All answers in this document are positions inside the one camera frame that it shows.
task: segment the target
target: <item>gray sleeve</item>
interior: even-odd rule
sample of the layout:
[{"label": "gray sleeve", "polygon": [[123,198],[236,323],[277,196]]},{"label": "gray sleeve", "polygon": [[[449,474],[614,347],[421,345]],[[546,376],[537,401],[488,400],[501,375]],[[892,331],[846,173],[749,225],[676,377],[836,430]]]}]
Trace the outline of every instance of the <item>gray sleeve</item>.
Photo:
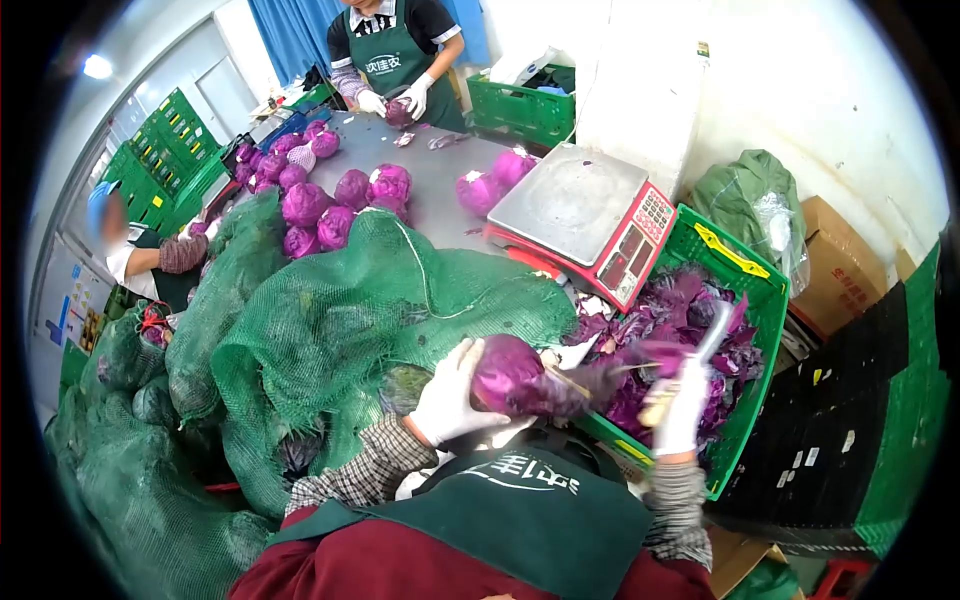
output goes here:
[{"label": "gray sleeve", "polygon": [[713,552],[702,524],[706,476],[696,463],[654,467],[644,503],[654,514],[643,546],[659,561],[693,561],[707,571]]}]

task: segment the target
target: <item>yellow crate handle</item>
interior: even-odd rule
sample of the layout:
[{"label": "yellow crate handle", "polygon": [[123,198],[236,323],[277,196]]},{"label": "yellow crate handle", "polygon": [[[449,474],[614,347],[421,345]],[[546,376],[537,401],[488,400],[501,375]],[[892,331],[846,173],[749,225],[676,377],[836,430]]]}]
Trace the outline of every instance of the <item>yellow crate handle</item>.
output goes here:
[{"label": "yellow crate handle", "polygon": [[717,237],[717,234],[699,223],[694,223],[693,228],[697,230],[697,233],[700,234],[700,237],[704,238],[704,242],[709,248],[720,252],[727,258],[729,258],[733,264],[740,268],[741,271],[748,275],[763,277],[767,279],[770,277],[770,272],[764,269],[763,267],[756,264],[753,260],[744,260],[737,256],[731,249],[723,245],[723,242],[720,241],[720,238]]}]

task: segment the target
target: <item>white glove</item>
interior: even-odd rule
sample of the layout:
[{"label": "white glove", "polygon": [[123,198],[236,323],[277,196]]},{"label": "white glove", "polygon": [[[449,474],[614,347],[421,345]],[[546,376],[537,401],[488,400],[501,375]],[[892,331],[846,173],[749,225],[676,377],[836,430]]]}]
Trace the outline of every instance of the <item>white glove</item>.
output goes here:
[{"label": "white glove", "polygon": [[410,420],[430,445],[438,445],[484,427],[505,425],[510,417],[470,407],[470,383],[483,356],[484,341],[466,338],[437,363],[433,379],[420,394]]},{"label": "white glove", "polygon": [[412,112],[414,121],[419,121],[426,110],[426,90],[433,85],[434,79],[424,73],[410,86],[410,89],[400,94],[397,99],[409,98],[410,104],[407,106],[407,112]]},{"label": "white glove", "polygon": [[372,89],[361,89],[356,100],[362,112],[375,112],[381,117],[387,116],[387,107],[383,104],[383,98],[380,98],[379,94]]},{"label": "white glove", "polygon": [[211,223],[211,224],[206,228],[206,231],[204,231],[204,235],[206,236],[206,239],[208,239],[208,240],[210,240],[210,241],[212,242],[212,241],[213,241],[213,238],[216,237],[216,235],[217,235],[217,231],[220,229],[220,224],[223,223],[223,222],[224,222],[224,218],[223,218],[223,217],[217,217],[216,219],[214,219],[214,220],[213,220],[213,223]]},{"label": "white glove", "polygon": [[660,424],[654,429],[654,453],[682,454],[697,449],[697,428],[707,403],[709,371],[695,358],[687,358],[673,379],[661,379],[650,389],[676,393]]}]

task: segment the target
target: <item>cardboard box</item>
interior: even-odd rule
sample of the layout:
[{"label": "cardboard box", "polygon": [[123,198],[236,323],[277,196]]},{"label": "cardboard box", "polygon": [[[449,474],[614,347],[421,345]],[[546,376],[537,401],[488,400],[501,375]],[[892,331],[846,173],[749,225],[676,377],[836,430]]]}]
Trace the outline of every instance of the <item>cardboard box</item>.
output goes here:
[{"label": "cardboard box", "polygon": [[790,310],[826,339],[887,292],[886,269],[867,243],[824,199],[801,203],[810,281]]},{"label": "cardboard box", "polygon": [[[722,600],[763,558],[786,563],[786,557],[776,544],[757,540],[743,534],[735,534],[716,525],[707,527],[707,535],[713,546],[713,570],[710,572],[710,591],[717,600]],[[804,600],[802,590],[797,590],[791,600]]]}]

